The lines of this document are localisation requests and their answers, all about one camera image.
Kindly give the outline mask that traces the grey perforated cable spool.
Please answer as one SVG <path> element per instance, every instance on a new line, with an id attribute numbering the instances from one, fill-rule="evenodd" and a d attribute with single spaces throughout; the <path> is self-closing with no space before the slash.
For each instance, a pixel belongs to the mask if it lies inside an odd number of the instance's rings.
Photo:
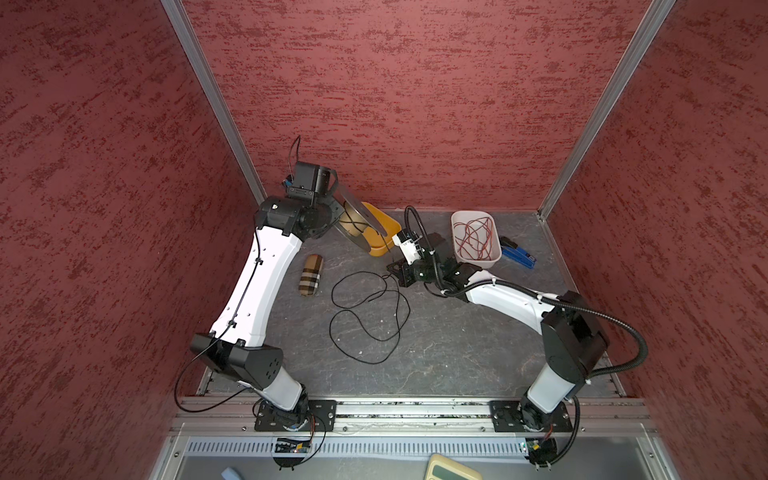
<path id="1" fill-rule="evenodd" d="M 373 257 L 389 251 L 394 228 L 399 224 L 377 207 L 360 201 L 347 187 L 339 186 L 344 213 L 336 228 L 353 244 Z"/>

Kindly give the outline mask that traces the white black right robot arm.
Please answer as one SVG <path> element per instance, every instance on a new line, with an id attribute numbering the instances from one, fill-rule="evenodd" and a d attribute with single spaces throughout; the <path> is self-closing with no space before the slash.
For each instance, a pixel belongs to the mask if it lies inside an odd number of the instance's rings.
<path id="1" fill-rule="evenodd" d="M 441 294 L 488 307 L 521 322 L 541 336 L 545 366 L 519 401 L 519 418 L 530 431 L 552 423 L 562 402 L 585 384 L 608 346 L 596 316 L 580 295 L 545 294 L 503 281 L 487 270 L 450 260 L 433 266 L 405 259 L 387 266 L 401 287 L 433 283 Z"/>

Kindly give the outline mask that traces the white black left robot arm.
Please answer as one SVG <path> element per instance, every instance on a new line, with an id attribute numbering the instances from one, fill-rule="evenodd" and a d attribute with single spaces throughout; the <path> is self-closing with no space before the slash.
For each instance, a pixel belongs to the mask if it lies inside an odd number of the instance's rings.
<path id="1" fill-rule="evenodd" d="M 342 212 L 332 196 L 267 198 L 255 214 L 252 245 L 230 299 L 210 331 L 195 335 L 190 345 L 197 360 L 255 391 L 289 424 L 308 416 L 306 389 L 286 371 L 282 350 L 265 344 L 267 324 L 303 242 L 324 235 Z"/>

